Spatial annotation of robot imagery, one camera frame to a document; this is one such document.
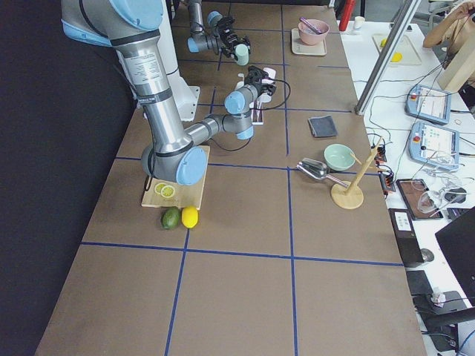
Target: metal utensil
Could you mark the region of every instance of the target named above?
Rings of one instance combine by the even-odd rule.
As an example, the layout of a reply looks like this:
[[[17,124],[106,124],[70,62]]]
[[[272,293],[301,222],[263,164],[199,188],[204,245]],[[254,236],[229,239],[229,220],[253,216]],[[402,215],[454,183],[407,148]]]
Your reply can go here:
[[[308,175],[309,177],[312,177],[315,180],[329,179],[332,182],[338,185],[341,185],[342,187],[348,188],[347,183],[342,182],[338,178],[335,178],[334,176],[328,174],[330,169],[325,163],[321,161],[316,161],[310,158],[303,158],[297,164],[297,169],[299,171],[304,172],[306,175]]]
[[[310,30],[315,32],[317,35],[321,35],[323,33],[317,27],[308,22],[307,19],[305,19],[304,17],[300,17],[300,21],[302,21]]]

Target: mint green bowl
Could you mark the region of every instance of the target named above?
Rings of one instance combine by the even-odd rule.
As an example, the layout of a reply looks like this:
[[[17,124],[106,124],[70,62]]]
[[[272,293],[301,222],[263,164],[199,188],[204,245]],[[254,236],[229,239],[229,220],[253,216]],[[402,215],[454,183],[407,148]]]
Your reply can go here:
[[[335,143],[325,148],[324,157],[328,167],[334,171],[346,171],[355,164],[351,148]]]

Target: white desk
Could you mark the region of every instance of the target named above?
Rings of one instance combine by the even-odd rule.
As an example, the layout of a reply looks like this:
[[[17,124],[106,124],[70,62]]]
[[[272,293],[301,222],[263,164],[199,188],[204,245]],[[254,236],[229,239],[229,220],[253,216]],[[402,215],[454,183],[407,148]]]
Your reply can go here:
[[[379,83],[364,113],[364,123],[368,128],[368,133],[382,135],[387,142],[392,142],[386,147],[387,165],[394,171],[397,171],[398,179],[411,178],[421,167],[420,162],[415,162],[410,158],[406,148],[407,135],[410,133],[410,129],[416,121],[416,118],[408,116],[404,112],[405,96],[418,82],[423,85],[440,88],[436,78],[443,71],[443,69],[440,69],[439,60],[434,52],[431,49],[422,47],[424,35],[419,27],[416,24],[412,24],[412,27],[413,31],[406,32],[405,35],[412,42],[422,63],[420,65],[389,64],[382,77],[382,81]],[[348,25],[348,29],[351,28],[353,28],[352,22]],[[365,22],[357,34],[352,33],[351,30],[341,34],[358,97],[360,97],[379,56],[378,49],[373,41],[373,35],[389,34],[389,32],[390,28],[388,23]],[[458,111],[467,110],[465,103],[458,93],[452,95],[451,98],[451,109]],[[475,142],[475,120],[471,114],[452,113],[451,119],[445,127],[457,130],[460,132],[461,137]],[[373,140],[373,138],[369,136],[369,139],[371,142],[377,142],[378,137],[374,137]],[[475,147],[461,140],[460,151],[473,153]],[[462,163],[463,166],[456,172],[458,177],[475,176],[475,162],[473,158],[461,157],[460,163]],[[429,188],[436,190],[440,188],[440,179],[433,179],[429,176],[425,177],[424,174],[420,177],[426,181]],[[458,208],[471,208],[475,206],[475,184],[471,184],[465,188],[470,193],[467,195],[466,201],[463,204],[455,204],[452,206]],[[406,208],[399,192],[390,194],[386,203],[388,208]],[[433,262],[422,266],[420,269],[425,270],[433,289],[440,291],[457,291],[462,297],[466,297],[451,269],[448,267],[447,260],[442,254],[435,238],[435,233],[449,222],[450,220],[446,217],[442,220],[419,220],[413,222],[420,248],[428,248],[435,256]],[[471,307],[471,304],[467,300],[465,304],[467,307]],[[475,329],[475,322],[464,323],[463,328],[467,330],[465,332],[465,335],[467,335],[471,330]],[[437,351],[431,339],[428,336],[424,336],[424,340],[427,354],[436,356]],[[465,345],[463,352],[466,352],[467,355],[475,355],[475,340],[470,340],[470,342]],[[443,352],[441,354],[454,355],[454,352]]]

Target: red tube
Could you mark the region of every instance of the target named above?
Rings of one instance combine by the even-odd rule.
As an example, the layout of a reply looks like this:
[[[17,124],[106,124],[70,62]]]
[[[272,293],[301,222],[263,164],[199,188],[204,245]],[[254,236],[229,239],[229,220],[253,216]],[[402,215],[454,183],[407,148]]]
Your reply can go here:
[[[338,26],[340,31],[345,31],[347,29],[348,21],[350,20],[351,14],[353,13],[355,3],[356,0],[347,0],[345,2],[343,15],[341,15],[340,26]]]

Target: green avocado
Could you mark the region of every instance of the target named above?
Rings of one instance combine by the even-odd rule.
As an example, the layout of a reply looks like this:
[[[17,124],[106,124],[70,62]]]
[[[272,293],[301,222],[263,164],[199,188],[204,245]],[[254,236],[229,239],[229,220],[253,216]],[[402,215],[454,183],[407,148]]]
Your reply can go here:
[[[162,215],[161,223],[165,230],[176,228],[181,221],[181,211],[176,206],[166,209]]]

